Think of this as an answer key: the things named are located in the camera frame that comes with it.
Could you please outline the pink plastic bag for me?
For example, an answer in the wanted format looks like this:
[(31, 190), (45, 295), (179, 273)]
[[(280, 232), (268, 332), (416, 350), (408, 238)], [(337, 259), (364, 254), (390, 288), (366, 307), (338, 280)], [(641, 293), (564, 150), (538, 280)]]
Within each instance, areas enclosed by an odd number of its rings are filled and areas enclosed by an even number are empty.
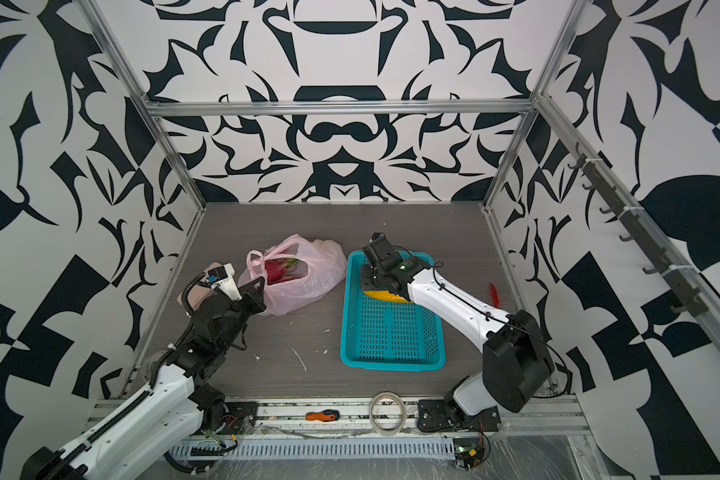
[(325, 297), (345, 279), (347, 265), (335, 241), (294, 234), (264, 252), (249, 251), (238, 283), (264, 278), (264, 313), (284, 316)]

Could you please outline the yellow banana bunch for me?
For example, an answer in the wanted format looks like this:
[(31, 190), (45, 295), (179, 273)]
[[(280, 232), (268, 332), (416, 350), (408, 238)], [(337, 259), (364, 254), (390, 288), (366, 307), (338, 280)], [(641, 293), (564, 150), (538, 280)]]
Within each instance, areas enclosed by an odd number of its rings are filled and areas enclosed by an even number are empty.
[(409, 300), (405, 299), (403, 296), (400, 296), (398, 294), (390, 293), (388, 291), (364, 291), (364, 294), (368, 296), (371, 299), (383, 301), (383, 302), (391, 302), (391, 303), (409, 303)]

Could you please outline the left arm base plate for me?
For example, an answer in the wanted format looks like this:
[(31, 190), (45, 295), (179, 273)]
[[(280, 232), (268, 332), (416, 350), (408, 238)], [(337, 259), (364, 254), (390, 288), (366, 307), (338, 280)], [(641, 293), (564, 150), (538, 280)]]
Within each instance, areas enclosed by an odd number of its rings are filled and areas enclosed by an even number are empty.
[(257, 426), (258, 407), (255, 401), (226, 402), (214, 432), (217, 435), (250, 433)]

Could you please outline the teal plastic basket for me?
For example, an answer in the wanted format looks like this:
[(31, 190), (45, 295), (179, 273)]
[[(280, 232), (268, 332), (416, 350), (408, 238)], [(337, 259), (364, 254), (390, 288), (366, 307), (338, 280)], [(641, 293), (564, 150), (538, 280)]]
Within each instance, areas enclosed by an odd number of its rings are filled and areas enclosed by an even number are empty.
[(367, 259), (360, 250), (348, 257), (340, 357), (352, 368), (431, 372), (446, 363), (441, 318), (410, 303), (375, 300), (361, 290)]

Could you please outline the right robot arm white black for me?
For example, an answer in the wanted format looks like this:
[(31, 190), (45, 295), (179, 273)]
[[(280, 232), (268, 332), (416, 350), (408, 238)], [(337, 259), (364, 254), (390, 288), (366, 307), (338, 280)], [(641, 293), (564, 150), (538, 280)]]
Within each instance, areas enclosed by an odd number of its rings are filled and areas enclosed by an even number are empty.
[(423, 432), (496, 428), (500, 409), (519, 413), (556, 371), (554, 352), (527, 311), (509, 313), (445, 279), (434, 264), (377, 232), (363, 247), (361, 289), (373, 299), (425, 308), (467, 338), (482, 370), (459, 381), (433, 407), (419, 410)]

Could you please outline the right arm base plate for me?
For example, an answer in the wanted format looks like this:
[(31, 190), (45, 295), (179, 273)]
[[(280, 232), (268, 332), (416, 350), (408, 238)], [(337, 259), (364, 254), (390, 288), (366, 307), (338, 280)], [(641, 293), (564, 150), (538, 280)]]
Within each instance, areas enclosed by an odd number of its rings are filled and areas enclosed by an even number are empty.
[(420, 399), (417, 402), (417, 409), (416, 426), (424, 433), (498, 432), (502, 422), (497, 407), (491, 407), (470, 416), (460, 410), (454, 401)]

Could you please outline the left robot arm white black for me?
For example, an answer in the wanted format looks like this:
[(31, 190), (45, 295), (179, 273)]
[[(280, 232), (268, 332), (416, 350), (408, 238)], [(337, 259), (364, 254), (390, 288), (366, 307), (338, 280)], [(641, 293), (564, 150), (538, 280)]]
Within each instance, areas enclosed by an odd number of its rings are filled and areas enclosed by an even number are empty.
[(189, 323), (147, 382), (79, 437), (39, 449), (21, 478), (135, 479), (184, 438), (219, 429), (225, 396), (209, 381), (230, 349), (246, 349), (247, 322), (266, 308), (265, 286), (262, 276), (237, 285), (226, 266), (196, 276), (181, 295)]

